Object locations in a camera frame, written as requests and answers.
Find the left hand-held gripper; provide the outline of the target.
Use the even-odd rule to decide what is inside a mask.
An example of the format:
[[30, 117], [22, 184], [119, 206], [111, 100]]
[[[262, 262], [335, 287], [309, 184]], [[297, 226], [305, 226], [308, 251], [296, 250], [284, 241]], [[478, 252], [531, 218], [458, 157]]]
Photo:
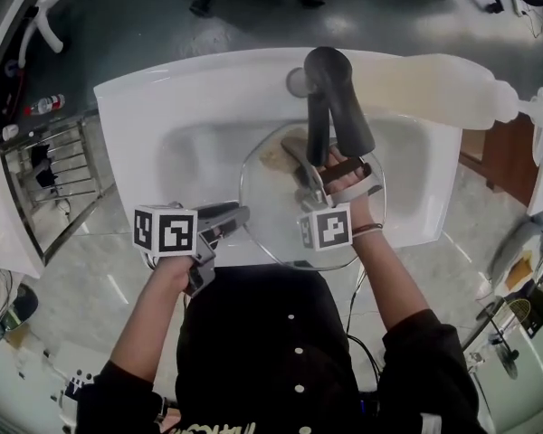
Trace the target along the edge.
[[154, 269], [160, 259], [193, 261], [185, 294], [196, 297], [214, 280], [215, 252], [209, 241], [227, 238], [250, 219], [237, 201], [210, 203], [197, 209], [181, 205], [139, 205], [133, 210], [133, 245]]

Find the person's right hand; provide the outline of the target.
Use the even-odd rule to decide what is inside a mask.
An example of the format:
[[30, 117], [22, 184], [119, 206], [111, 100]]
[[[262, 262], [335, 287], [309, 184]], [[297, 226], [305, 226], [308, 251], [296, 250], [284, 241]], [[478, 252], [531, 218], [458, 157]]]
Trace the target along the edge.
[[[341, 163], [347, 162], [348, 158], [343, 156], [338, 147], [333, 145], [329, 148], [329, 158], [325, 165], [325, 169], [328, 170], [331, 167], [337, 166]], [[358, 182], [362, 181], [366, 177], [366, 173], [363, 166], [357, 167], [353, 172], [342, 175], [339, 179], [333, 180], [326, 185], [327, 193], [340, 192]]]

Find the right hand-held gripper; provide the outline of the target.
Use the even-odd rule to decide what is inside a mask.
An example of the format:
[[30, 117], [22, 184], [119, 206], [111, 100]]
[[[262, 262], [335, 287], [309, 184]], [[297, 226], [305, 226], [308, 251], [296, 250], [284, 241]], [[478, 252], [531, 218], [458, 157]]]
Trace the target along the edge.
[[[382, 222], [375, 222], [364, 229], [352, 227], [350, 204], [357, 198], [385, 190], [382, 177], [377, 177], [363, 159], [349, 159], [330, 169], [318, 171], [307, 158], [306, 143], [285, 143], [284, 150], [298, 163], [295, 171], [296, 202], [303, 214], [298, 217], [300, 235], [305, 248], [317, 252], [343, 248], [357, 236], [370, 231], [380, 231]], [[327, 193], [326, 185], [342, 175], [363, 166], [366, 177], [340, 192]]]

